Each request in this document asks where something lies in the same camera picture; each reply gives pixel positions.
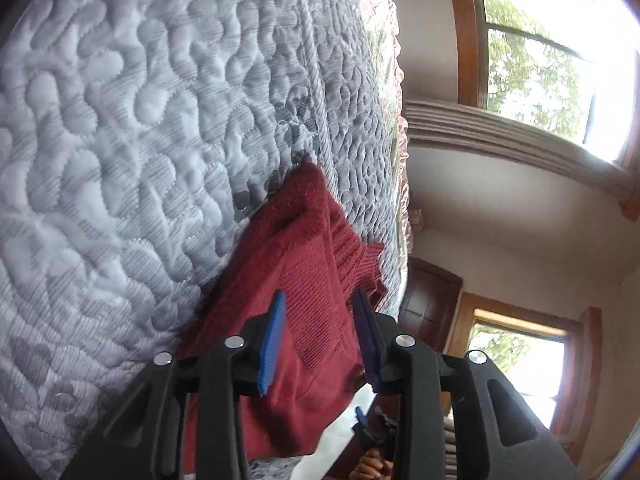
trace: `finger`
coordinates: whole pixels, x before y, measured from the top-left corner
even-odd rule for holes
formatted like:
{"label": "finger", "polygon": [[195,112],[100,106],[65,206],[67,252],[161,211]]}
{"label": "finger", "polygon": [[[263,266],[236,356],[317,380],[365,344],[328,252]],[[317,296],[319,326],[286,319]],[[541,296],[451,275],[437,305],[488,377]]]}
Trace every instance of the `finger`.
{"label": "finger", "polygon": [[365,475],[364,473],[356,471],[351,471],[349,474],[349,480],[374,480],[373,476]]}
{"label": "finger", "polygon": [[375,469],[370,465],[365,464],[364,462],[360,463],[360,465],[356,468],[356,471],[359,471],[366,475],[373,476],[373,478],[380,478],[381,476],[380,471],[378,469]]}
{"label": "finger", "polygon": [[377,458],[373,458],[372,456],[363,456],[360,459],[360,463],[366,464],[373,469],[377,469],[378,471],[382,470],[383,468],[382,461],[378,460]]}
{"label": "finger", "polygon": [[393,473],[394,473],[394,463],[390,462],[389,460],[385,460],[383,464],[385,465],[383,469],[383,475],[384,475],[383,480],[391,480],[391,477],[393,476]]}

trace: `human hand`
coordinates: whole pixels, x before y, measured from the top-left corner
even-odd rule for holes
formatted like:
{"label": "human hand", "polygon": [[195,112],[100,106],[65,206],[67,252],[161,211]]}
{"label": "human hand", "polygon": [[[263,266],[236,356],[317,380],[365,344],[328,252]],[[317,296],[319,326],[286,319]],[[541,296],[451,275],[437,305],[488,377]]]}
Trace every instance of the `human hand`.
{"label": "human hand", "polygon": [[349,480],[390,480],[393,468],[393,462],[382,460],[379,449],[369,449],[360,457],[360,463],[349,475]]}

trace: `wooden trim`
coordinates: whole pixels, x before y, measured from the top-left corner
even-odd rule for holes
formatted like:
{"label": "wooden trim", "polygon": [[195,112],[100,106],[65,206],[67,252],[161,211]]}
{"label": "wooden trim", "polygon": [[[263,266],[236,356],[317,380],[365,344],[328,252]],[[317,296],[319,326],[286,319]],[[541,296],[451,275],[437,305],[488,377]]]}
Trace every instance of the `wooden trim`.
{"label": "wooden trim", "polygon": [[634,92],[634,116],[631,131],[626,137],[625,148],[620,157],[620,166],[633,171],[638,163],[638,143],[640,142],[640,54],[636,52],[636,88]]}
{"label": "wooden trim", "polygon": [[464,357],[474,327],[474,309],[467,301],[469,296],[472,294],[462,293],[458,317],[453,323],[453,335],[447,349],[447,354],[453,357]]}
{"label": "wooden trim", "polygon": [[410,146],[488,155],[565,176],[627,202],[635,177],[583,146],[485,110],[436,100],[407,101]]}
{"label": "wooden trim", "polygon": [[527,332],[553,338],[565,338],[569,335],[566,330],[563,330],[561,328],[540,325],[538,323],[525,321],[516,317],[509,317],[505,316],[504,314],[496,314],[495,312],[482,310],[480,308],[476,308],[474,310],[474,316],[479,321],[485,321],[487,323],[505,326],[507,328],[519,330],[520,332]]}
{"label": "wooden trim", "polygon": [[574,443],[568,449],[568,455],[575,464],[582,457],[598,402],[602,371],[602,311],[589,307],[580,316],[580,320],[584,327],[582,371],[578,386],[580,399],[570,433]]}
{"label": "wooden trim", "polygon": [[458,102],[478,106],[479,35],[475,0],[451,0],[458,44]]}
{"label": "wooden trim", "polygon": [[569,435],[580,394],[582,366],[582,332],[570,333],[564,345],[564,362],[556,410],[549,430],[557,436]]}
{"label": "wooden trim", "polygon": [[489,29],[486,26],[484,0],[475,0],[478,19],[478,108],[486,110],[489,99]]}
{"label": "wooden trim", "polygon": [[489,298],[483,298],[470,292],[463,294],[463,302],[467,308],[476,308],[480,310],[489,310],[496,314],[502,314],[503,316],[516,317],[532,323],[549,326],[552,328],[559,328],[566,332],[581,332],[582,323],[575,319],[567,319],[565,317],[552,316],[544,312],[538,312],[536,310],[529,310],[520,306],[514,306],[508,303],[503,303],[497,300],[491,300]]}

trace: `window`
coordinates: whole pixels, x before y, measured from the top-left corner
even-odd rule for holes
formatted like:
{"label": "window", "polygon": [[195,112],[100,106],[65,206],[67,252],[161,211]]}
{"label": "window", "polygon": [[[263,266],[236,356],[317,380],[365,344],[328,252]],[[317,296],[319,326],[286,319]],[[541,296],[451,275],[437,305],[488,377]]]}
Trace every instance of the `window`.
{"label": "window", "polygon": [[623,1],[482,1],[486,108],[604,160],[622,160],[636,108],[640,44],[640,27]]}
{"label": "window", "polygon": [[551,340],[476,320],[469,350],[483,350],[547,427],[558,403],[564,339]]}
{"label": "window", "polygon": [[598,397],[600,310],[566,319],[464,292],[445,353],[462,357],[471,349],[494,361],[577,463]]}

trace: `wooden door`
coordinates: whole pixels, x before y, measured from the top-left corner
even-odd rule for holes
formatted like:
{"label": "wooden door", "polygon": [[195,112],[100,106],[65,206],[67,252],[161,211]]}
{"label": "wooden door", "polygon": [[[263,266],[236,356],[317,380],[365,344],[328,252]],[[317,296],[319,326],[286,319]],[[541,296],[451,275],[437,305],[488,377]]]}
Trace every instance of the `wooden door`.
{"label": "wooden door", "polygon": [[398,325],[442,352],[449,336],[462,278],[418,258],[409,258],[406,292]]}

